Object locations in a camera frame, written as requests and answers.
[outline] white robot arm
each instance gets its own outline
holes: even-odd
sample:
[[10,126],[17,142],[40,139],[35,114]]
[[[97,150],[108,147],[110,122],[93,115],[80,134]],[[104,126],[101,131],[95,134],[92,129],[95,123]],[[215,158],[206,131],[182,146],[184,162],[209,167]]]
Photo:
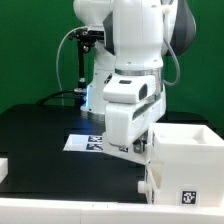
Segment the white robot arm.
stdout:
[[81,109],[91,118],[105,116],[107,153],[117,155],[132,145],[143,153],[149,124],[166,109],[161,76],[166,44],[181,54],[194,39],[187,2],[75,0],[74,10],[89,32],[104,32],[104,41],[95,45],[94,78]]

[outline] cable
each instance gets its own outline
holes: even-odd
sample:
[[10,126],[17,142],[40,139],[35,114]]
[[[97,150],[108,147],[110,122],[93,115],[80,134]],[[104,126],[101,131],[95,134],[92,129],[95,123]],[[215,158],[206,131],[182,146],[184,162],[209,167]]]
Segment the cable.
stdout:
[[167,82],[166,80],[163,80],[163,83],[166,86],[176,86],[180,81],[180,65],[179,65],[179,62],[177,60],[177,57],[176,57],[171,45],[167,42],[167,40],[165,38],[164,38],[164,42],[165,42],[165,44],[166,44],[166,46],[167,46],[167,48],[168,48],[168,50],[169,50],[169,52],[170,52],[170,54],[173,58],[173,62],[174,62],[175,67],[176,67],[176,80],[173,83]]
[[62,95],[61,99],[64,99],[65,97],[63,97],[63,94],[65,93],[74,93],[74,90],[64,90],[64,91],[60,91],[60,92],[57,92],[57,93],[54,93],[54,94],[51,94],[49,95],[48,97],[45,97],[41,100],[39,100],[38,102],[36,102],[36,104],[38,105],[43,105],[46,101],[48,101],[49,99],[52,99],[52,98],[57,98],[57,96],[60,96]]
[[82,28],[87,28],[87,26],[78,27],[78,28],[75,28],[75,29],[69,31],[64,36],[64,38],[62,39],[62,41],[61,41],[61,43],[58,47],[57,57],[56,57],[56,77],[57,77],[58,87],[59,87],[60,91],[63,91],[62,84],[61,84],[61,79],[60,79],[60,73],[59,73],[59,60],[60,60],[61,49],[64,45],[64,42],[65,42],[66,38],[70,35],[70,33],[75,32],[77,29],[82,29]]

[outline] green background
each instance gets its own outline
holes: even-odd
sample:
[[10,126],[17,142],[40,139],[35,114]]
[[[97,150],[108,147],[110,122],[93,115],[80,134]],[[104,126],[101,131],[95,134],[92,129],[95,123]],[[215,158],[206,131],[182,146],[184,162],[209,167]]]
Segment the green background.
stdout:
[[[167,110],[192,112],[224,128],[223,0],[188,0],[197,24],[193,46],[179,57],[182,78],[167,88]],[[55,58],[64,35],[80,26],[73,0],[0,1],[0,112],[15,104],[35,103],[57,92]],[[89,81],[92,54],[86,57]],[[174,79],[174,65],[164,59],[165,78]],[[64,89],[77,86],[76,42],[62,50]]]

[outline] black table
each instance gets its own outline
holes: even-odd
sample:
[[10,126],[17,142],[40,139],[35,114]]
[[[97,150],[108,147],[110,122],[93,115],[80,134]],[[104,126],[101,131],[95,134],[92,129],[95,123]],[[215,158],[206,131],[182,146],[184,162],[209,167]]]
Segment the black table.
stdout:
[[73,107],[16,105],[0,115],[8,176],[0,197],[146,203],[144,166],[101,153],[64,152],[69,134],[101,135],[104,124]]

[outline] white container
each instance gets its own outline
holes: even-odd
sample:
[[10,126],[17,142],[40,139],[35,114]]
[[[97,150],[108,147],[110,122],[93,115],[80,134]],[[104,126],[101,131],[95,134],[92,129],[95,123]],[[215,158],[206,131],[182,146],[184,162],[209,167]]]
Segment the white container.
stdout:
[[152,124],[149,203],[220,207],[224,197],[224,141],[204,125]]

